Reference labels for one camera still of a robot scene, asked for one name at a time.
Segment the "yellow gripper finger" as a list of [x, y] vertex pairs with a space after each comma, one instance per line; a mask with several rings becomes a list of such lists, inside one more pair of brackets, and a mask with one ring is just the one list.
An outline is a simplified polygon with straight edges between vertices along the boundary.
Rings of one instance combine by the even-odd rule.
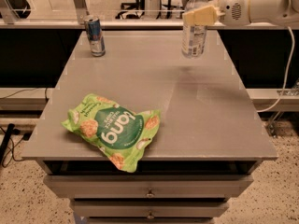
[[212, 5], [204, 6], [184, 12], [183, 21], [190, 26], [202, 25], [210, 26], [217, 22], [225, 13], [221, 12], [218, 7]]

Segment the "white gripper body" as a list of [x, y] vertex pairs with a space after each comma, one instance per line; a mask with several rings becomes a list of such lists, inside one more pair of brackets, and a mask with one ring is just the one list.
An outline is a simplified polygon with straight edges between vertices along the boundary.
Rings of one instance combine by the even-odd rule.
[[226, 26], [249, 25], [249, 0], [219, 0], [222, 15], [220, 22]]

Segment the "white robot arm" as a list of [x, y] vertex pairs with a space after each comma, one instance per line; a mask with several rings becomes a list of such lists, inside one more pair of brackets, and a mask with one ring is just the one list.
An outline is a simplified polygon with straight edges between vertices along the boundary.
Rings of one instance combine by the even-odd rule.
[[270, 23], [295, 27], [299, 22], [299, 0], [212, 0], [185, 11], [188, 25], [213, 26], [219, 22], [229, 27]]

